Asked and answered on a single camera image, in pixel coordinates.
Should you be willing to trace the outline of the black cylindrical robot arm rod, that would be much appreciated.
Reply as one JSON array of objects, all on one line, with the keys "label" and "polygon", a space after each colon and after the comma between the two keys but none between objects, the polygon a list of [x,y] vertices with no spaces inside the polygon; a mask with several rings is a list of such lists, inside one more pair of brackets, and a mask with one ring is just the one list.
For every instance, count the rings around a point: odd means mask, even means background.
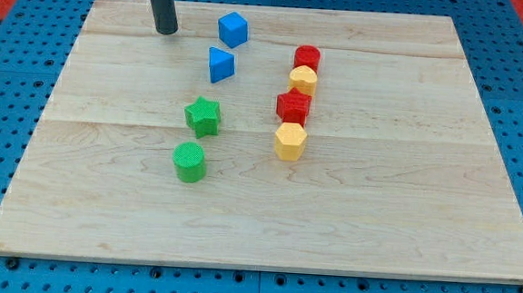
[{"label": "black cylindrical robot arm rod", "polygon": [[175,34],[179,27],[174,0],[150,0],[156,31],[163,35]]}]

